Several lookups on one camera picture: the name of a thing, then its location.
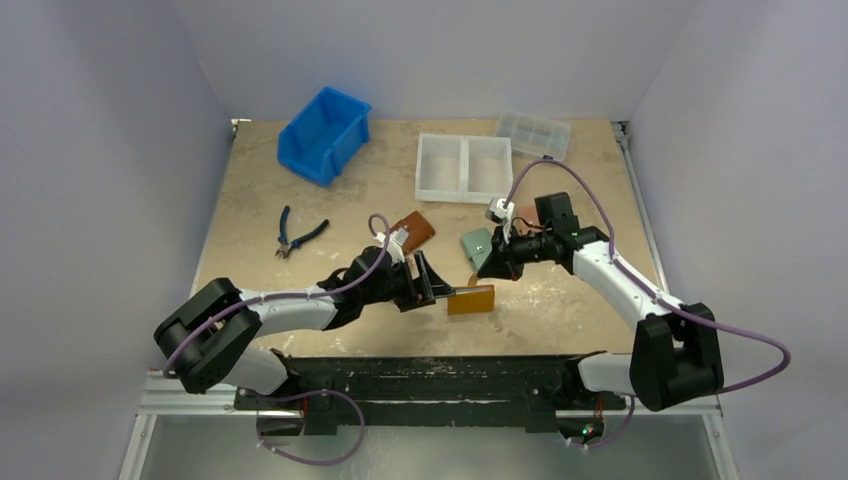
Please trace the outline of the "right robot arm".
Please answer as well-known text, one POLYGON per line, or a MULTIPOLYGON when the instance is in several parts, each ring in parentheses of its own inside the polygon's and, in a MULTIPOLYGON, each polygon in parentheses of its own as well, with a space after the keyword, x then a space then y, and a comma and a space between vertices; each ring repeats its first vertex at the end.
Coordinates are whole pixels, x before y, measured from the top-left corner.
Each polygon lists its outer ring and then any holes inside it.
POLYGON ((630 270, 606 234, 580 225, 567 193, 538 197, 535 207, 540 223, 522 234, 512 224, 513 204, 490 202, 486 216, 497 226, 477 277, 517 281, 525 265, 553 262, 600 294, 634 333, 628 354, 593 352, 567 362, 561 392, 569 404, 584 407, 600 392, 612 392, 660 411, 723 387, 718 335, 708 307, 663 299, 646 277, 630 270))

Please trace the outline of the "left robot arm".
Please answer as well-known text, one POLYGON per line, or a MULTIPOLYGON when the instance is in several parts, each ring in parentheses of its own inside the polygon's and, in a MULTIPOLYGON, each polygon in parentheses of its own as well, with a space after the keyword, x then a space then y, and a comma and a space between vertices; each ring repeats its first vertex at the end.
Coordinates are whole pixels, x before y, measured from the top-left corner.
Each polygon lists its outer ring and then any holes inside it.
POLYGON ((254 340, 272 334, 330 331, 358 319, 372 304, 392 303, 399 311, 433 305, 455 289, 414 255, 416 270, 394 261, 379 247, 368 247, 346 268, 304 290, 264 293, 238 289, 216 278, 192 296, 154 331, 166 358, 164 373, 190 394, 226 384, 259 393, 272 408, 292 405, 298 374, 278 351, 262 350, 254 340))

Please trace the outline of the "orange card holder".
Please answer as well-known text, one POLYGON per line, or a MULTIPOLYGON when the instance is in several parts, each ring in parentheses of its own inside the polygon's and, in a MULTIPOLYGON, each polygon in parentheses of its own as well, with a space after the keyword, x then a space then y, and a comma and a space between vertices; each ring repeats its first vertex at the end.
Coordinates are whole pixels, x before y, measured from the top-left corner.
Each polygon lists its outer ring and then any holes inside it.
POLYGON ((472 274, 466 285, 455 288, 454 295, 447 299, 449 316, 487 314, 495 309, 496 289, 492 284, 484 284, 476 274, 472 274))

